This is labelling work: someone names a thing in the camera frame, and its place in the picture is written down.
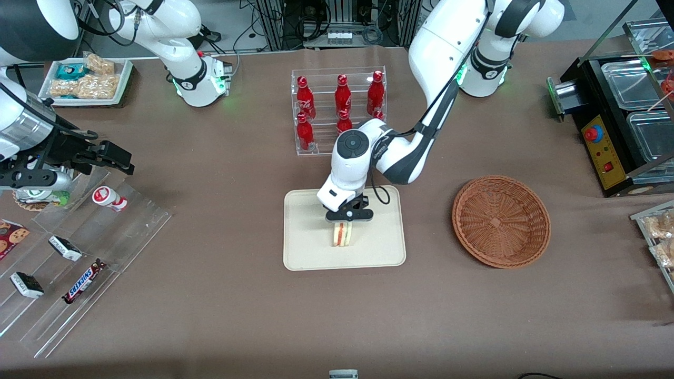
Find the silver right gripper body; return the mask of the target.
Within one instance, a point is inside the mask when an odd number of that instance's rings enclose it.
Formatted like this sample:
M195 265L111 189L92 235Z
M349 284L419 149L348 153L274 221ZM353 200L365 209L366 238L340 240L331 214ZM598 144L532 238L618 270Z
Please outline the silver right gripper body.
M1 110L2 161L20 151L34 148L52 132L53 125L15 102L5 102Z

